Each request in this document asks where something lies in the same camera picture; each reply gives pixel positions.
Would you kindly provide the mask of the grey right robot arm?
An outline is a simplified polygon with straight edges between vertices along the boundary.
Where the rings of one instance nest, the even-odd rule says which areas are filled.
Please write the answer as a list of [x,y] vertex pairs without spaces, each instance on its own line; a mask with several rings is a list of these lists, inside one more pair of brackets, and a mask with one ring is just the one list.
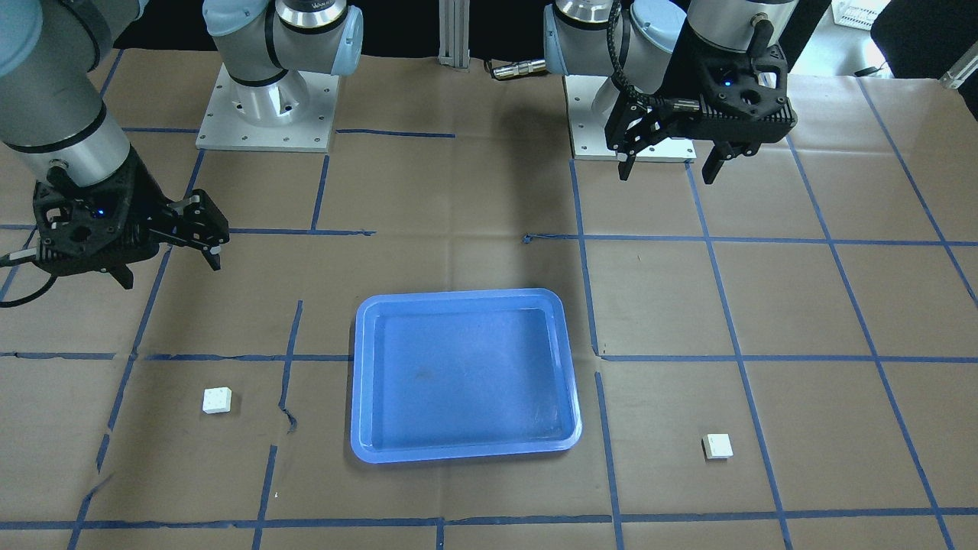
[[[195,248],[213,270],[231,236],[206,191],[168,198],[88,74],[147,1],[4,1],[2,143],[34,174],[37,244],[4,254],[56,279],[108,273],[131,289],[130,265],[163,243]],[[304,73],[348,76],[364,15],[347,1],[205,1],[203,24],[232,81],[238,118],[282,128],[310,109]]]

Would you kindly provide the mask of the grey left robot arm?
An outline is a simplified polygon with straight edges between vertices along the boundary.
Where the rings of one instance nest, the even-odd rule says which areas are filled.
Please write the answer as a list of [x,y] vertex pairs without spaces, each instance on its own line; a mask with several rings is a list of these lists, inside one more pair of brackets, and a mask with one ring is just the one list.
[[640,152],[669,138],[709,141],[701,176],[755,156],[795,128],[779,45],[793,1],[553,1],[547,70],[602,76],[616,91],[604,142],[627,180]]

